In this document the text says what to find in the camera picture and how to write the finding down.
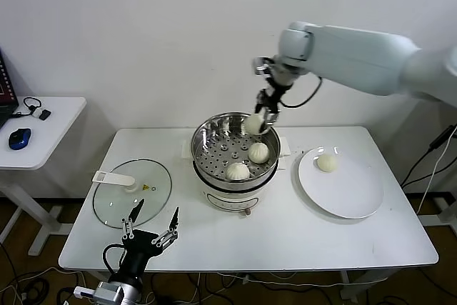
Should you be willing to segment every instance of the white cable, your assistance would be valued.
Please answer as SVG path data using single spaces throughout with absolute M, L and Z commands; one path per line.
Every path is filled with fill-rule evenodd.
M 50 271 L 50 270 L 57 271 L 57 272 L 59 272 L 59 273 L 61 273 L 61 274 L 80 274 L 80 275 L 82 276 L 82 279 L 83 279 L 84 287 L 87 287 L 87 285 L 86 285 L 86 278 L 85 278 L 84 273 L 83 273 L 82 271 L 61 271 L 60 269 L 57 269 L 56 267 L 49 267 L 48 269 L 46 269 L 45 271 L 43 271 L 43 272 L 41 272 L 41 273 L 38 273 L 38 274 L 36 274 L 36 275 L 34 275 L 34 276 L 30 276 L 30 277 L 28 277 L 28 278 L 21 279 L 21 280 L 19 280 L 18 282 L 21 283 L 21 282 L 23 282 L 23 281 L 35 279 L 35 278 L 37 278 L 37 277 L 39 277 L 39 276 L 41 276 L 41 275 L 47 273 L 47 272 Z M 17 299 L 21 302 L 21 304 L 23 304 L 23 303 L 22 303 L 22 300 L 21 300 L 21 296 L 18 294 L 18 292 L 17 292 L 17 290 L 16 290 L 16 287 L 14 287 L 13 285 L 9 285 L 8 287 L 5 287 L 4 289 L 2 289 L 2 290 L 0 291 L 0 293 L 6 291 L 6 290 L 7 290 L 8 288 L 10 288 L 10 287 L 14 290 L 14 293 L 15 293 L 15 294 L 14 294 L 14 302 L 13 302 L 13 304 L 16 303 L 16 300 L 17 300 Z
M 154 294 L 154 292 L 149 292 L 148 295 L 146 296 L 146 299 L 144 300 L 144 303 L 139 304 L 139 305 L 151 305 L 152 303 L 154 303 L 156 300 L 156 296 L 154 296 L 154 298 L 150 302 L 148 302 L 148 299 L 152 294 Z
M 9 286 L 5 287 L 4 289 L 0 290 L 0 293 L 5 292 L 7 289 L 13 289 L 13 291 L 15 293 L 14 298 L 19 299 L 19 301 L 22 304 L 21 296 L 19 296 L 19 293 L 17 293 L 16 287 L 14 287 L 13 285 L 9 285 Z
M 420 211 L 421 208 L 422 208 L 423 201 L 424 201 L 425 198 L 426 198 L 427 192 L 428 192 L 428 190 L 430 189 L 431 182 L 433 181 L 433 177 L 435 176 L 436 168 L 438 167 L 438 164 L 440 163 L 441 159 L 443 158 L 444 154 L 446 153 L 446 150 L 448 150 L 449 143 L 451 142 L 452 136 L 454 136 L 454 134 L 455 134 L 456 131 L 457 131 L 457 125 L 456 125 L 454 131 L 452 131 L 452 134 L 449 136 L 448 141 L 447 141 L 447 143 L 446 143 L 446 146 L 444 147 L 443 152 L 441 153 L 441 155 L 440 155 L 440 157 L 438 158 L 438 160 L 436 160 L 435 166 L 434 166 L 433 171 L 432 171 L 432 173 L 431 173 L 430 180 L 428 180 L 428 185 L 427 185 L 426 191 L 425 191 L 424 194 L 423 194 L 421 203 L 419 204 L 419 208 L 418 208 L 416 214 L 419 214 L 419 211 Z
M 239 276 L 234 276 L 234 275 L 228 275 L 228 274 L 222 274 L 218 273 L 219 275 L 222 276 L 232 276 L 233 278 L 237 278 L 240 280 L 244 280 L 244 278 L 240 278 Z M 286 282 L 274 282 L 274 281 L 260 281 L 260 280 L 253 280 L 249 279 L 249 282 L 256 282 L 258 284 L 273 284 L 273 285 L 280 285 L 280 286 L 314 286 L 314 287 L 334 287 L 334 286 L 351 286 L 351 285 L 369 285 L 369 284 L 376 284 L 381 281 L 385 281 L 387 278 L 384 279 L 379 279 L 375 281 L 367 281 L 367 282 L 353 282 L 353 283 L 343 283 L 343 282 L 338 282 L 336 284 L 329 284 L 329 285 L 320 285 L 320 284 L 288 284 Z
M 279 276 L 279 275 L 276 275 L 274 273 L 269 273 L 271 274 L 272 276 L 274 276 L 275 278 L 278 278 L 278 279 L 281 279 L 281 280 L 289 280 L 289 279 L 292 279 L 296 274 L 297 272 L 293 273 L 292 275 L 290 276 L 287 276 L 286 278 L 284 278 L 283 276 Z
M 200 273 L 199 273 L 199 279 L 197 280 L 197 287 L 195 288 L 194 296 L 192 296 L 192 299 L 189 301 L 178 300 L 178 301 L 175 301 L 175 303 L 176 304 L 192 304 L 192 301 L 194 301 L 195 297 L 197 296 L 197 293 L 199 292 L 199 286 L 200 286 Z
M 230 283 L 228 283 L 227 287 L 224 287 L 223 289 L 219 289 L 218 291 L 216 291 L 216 292 L 214 292 L 214 293 L 219 294 L 219 293 L 221 293 L 222 291 L 227 290 L 231 285 L 233 285 L 234 282 L 235 282 L 235 278 L 233 278 L 233 279 L 230 281 Z M 203 298 L 203 299 L 201 300 L 201 303 L 203 303 L 203 302 L 204 302 L 205 300 L 207 300 L 207 299 L 210 299 L 212 296 L 214 296 L 214 294 L 210 294 L 209 296 L 206 296 L 205 298 Z M 199 305 L 199 304 L 200 304 L 200 302 L 198 302 L 198 301 L 195 302 L 195 303 L 190 303 L 190 302 L 188 303 L 188 302 L 179 301 L 179 300 L 178 300 L 178 301 L 174 301 L 174 303 L 175 303 L 175 304 L 188 304 L 188 305 Z

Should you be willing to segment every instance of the glass lid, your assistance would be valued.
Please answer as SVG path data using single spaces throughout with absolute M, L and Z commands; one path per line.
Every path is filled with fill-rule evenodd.
M 135 221 L 135 226 L 154 218 L 163 209 L 171 193 L 170 173 L 159 162 L 138 159 L 124 162 L 111 173 L 135 178 L 135 191 L 125 186 L 99 184 L 94 194 L 94 211 L 105 225 L 121 229 L 122 219 L 144 199 L 144 205 Z

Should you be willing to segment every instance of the white plate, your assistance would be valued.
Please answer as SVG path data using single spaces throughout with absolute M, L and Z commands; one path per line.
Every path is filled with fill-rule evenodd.
M 322 154 L 337 158 L 335 171 L 326 173 L 317 167 L 316 160 Z M 308 196 L 336 216 L 365 218 L 383 202 L 383 186 L 371 166 L 335 146 L 321 146 L 306 153 L 298 166 L 298 176 Z

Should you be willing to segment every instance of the laptop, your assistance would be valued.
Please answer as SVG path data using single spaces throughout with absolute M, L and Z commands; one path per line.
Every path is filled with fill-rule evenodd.
M 0 51 L 0 128 L 19 106 Z

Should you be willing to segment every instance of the laptop screen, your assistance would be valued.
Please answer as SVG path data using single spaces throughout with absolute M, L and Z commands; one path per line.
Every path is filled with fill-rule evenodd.
M 3 56 L 0 52 L 0 106 L 18 104 L 13 85 L 9 79 L 8 72 L 4 64 Z

